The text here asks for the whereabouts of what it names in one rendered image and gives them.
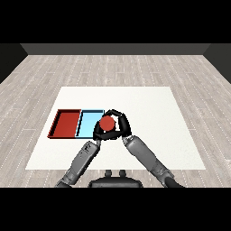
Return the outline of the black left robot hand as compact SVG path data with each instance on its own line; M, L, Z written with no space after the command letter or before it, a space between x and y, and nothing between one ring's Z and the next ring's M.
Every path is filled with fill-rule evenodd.
M116 121L110 115L102 116L94 127L93 139L95 141L115 140L120 136L121 133L116 131Z

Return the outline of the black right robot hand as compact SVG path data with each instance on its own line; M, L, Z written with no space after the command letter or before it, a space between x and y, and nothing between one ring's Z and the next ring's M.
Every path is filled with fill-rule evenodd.
M126 137L132 134L131 127L124 113L118 112L114 109L108 110L105 116L117 116L118 117L118 131L110 131L103 134L103 140L117 139L118 137Z

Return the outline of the small red can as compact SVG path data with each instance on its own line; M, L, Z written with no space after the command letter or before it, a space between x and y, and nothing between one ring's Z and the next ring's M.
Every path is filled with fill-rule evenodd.
M115 130L116 121L110 115L105 115L99 120L99 126L104 132L110 132Z

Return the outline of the light blue shallow open box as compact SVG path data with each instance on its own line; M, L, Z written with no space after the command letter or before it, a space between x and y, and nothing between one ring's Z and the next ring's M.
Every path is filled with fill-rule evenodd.
M95 125L104 113L104 109L83 109L80 113L75 137L77 139L92 139Z

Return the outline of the red shallow open box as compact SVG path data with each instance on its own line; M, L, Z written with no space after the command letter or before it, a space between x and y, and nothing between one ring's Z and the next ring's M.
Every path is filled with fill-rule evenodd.
M50 139L75 139L80 109L59 109L48 133Z

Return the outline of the dark grey robot body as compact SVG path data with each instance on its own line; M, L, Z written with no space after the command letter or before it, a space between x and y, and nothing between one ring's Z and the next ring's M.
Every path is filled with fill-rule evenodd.
M118 177L112 176L111 170L105 171L105 176L92 180L88 184L89 188L142 188L143 184L139 180L134 180L126 176L125 170L119 171Z

